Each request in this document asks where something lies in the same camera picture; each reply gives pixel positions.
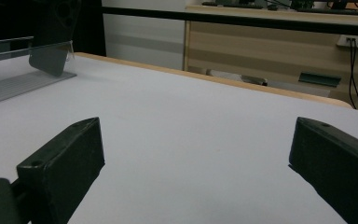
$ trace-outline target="white tabletop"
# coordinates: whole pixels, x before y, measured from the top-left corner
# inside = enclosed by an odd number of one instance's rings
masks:
[[[0,103],[0,177],[10,181],[64,128],[100,117],[106,165],[70,223],[345,223],[288,156],[297,117],[358,137],[358,111],[76,62],[77,77]]]

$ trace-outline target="white table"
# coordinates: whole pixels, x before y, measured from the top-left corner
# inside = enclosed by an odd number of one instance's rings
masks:
[[[100,117],[106,165],[70,223],[345,223],[288,156],[297,117],[358,137],[358,111],[76,62],[77,77],[0,103],[0,177],[10,181],[64,128]]]

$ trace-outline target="table edge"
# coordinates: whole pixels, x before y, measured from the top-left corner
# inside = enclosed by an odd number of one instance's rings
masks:
[[[155,65],[151,65],[151,64],[130,62],[130,61],[125,61],[125,60],[120,60],[120,59],[115,59],[115,58],[108,58],[108,57],[104,57],[104,56],[88,54],[88,53],[84,53],[84,52],[76,52],[75,55],[79,56],[79,57],[90,58],[90,59],[103,61],[103,62],[119,63],[119,64],[128,65],[128,66],[145,68],[145,69],[155,70],[155,71],[159,71],[159,72],[165,72],[165,73],[170,73],[170,74],[174,74],[174,75],[184,76],[184,77],[193,77],[193,78],[202,79],[202,80],[206,80],[206,81],[212,81],[212,82],[216,82],[216,83],[220,83],[220,84],[224,84],[224,85],[244,88],[244,89],[248,89],[248,90],[252,90],[252,91],[262,91],[262,92],[273,93],[273,94],[277,94],[277,95],[288,96],[288,97],[293,97],[293,98],[302,99],[302,100],[309,100],[309,101],[319,102],[319,103],[324,103],[324,104],[329,104],[329,105],[338,105],[338,106],[342,106],[342,107],[346,107],[346,108],[352,108],[351,105],[349,105],[348,103],[337,100],[337,99],[327,98],[327,97],[322,97],[322,96],[317,96],[317,95],[311,95],[311,94],[306,94],[306,93],[302,93],[302,92],[287,91],[287,90],[282,90],[282,89],[277,89],[277,88],[272,88],[272,87],[259,86],[259,85],[255,85],[255,84],[251,84],[251,83],[239,82],[239,81],[230,80],[230,79],[221,78],[221,77],[210,77],[210,76],[205,76],[205,75],[201,75],[201,74],[171,69],[171,68],[159,67],[159,66],[155,66]]]

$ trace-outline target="black metal bar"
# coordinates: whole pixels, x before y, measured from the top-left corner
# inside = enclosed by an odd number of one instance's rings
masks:
[[[334,24],[317,21],[274,20],[246,16],[214,15],[194,12],[175,12],[123,7],[101,7],[100,10],[104,14],[123,16],[158,18],[177,21],[203,21],[211,23],[254,26],[325,34],[358,35],[358,25],[353,24]]]

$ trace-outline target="electrical outlet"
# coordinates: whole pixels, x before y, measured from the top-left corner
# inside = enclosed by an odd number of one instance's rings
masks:
[[[337,41],[337,46],[350,47],[351,39],[355,39],[356,45],[358,44],[358,35],[341,35]]]
[[[351,46],[351,39],[356,40],[356,46],[358,48],[358,35],[341,35],[339,37],[339,40],[337,41],[337,46],[350,47]]]

